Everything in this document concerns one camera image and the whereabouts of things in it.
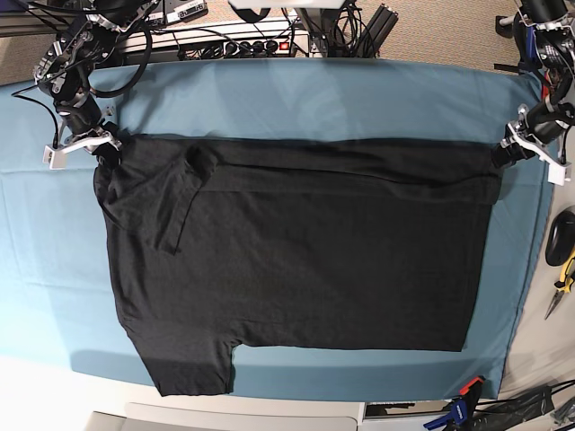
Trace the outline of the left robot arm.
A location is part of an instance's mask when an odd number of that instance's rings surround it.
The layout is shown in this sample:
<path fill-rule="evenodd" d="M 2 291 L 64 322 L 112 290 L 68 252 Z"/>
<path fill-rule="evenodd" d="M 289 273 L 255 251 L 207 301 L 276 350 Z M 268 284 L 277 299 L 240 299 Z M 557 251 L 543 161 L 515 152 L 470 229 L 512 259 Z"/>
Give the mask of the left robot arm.
<path fill-rule="evenodd" d="M 537 157 L 560 180 L 568 177 L 567 137 L 574 131 L 574 3 L 518 1 L 514 15 L 498 15 L 495 31 L 514 40 L 520 59 L 516 67 L 498 70 L 530 73 L 542 86 L 541 100 L 517 109 L 492 160 L 507 167 Z"/>

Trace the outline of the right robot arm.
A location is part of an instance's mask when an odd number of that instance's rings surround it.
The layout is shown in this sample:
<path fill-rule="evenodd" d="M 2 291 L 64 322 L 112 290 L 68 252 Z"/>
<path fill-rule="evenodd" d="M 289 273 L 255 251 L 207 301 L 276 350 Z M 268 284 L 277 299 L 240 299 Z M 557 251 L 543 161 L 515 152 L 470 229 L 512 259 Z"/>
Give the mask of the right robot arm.
<path fill-rule="evenodd" d="M 72 12 L 70 26 L 53 42 L 34 69 L 34 81 L 52 98 L 60 117 L 56 133 L 43 153 L 51 170 L 66 167 L 67 155 L 85 150 L 111 168 L 121 161 L 118 127 L 104 119 L 97 99 L 112 99 L 130 91 L 140 80 L 152 54 L 153 40 L 147 23 L 157 1 L 92 1 Z M 89 76 L 133 32 L 144 33 L 146 45 L 136 72 L 120 88 L 97 90 Z"/>

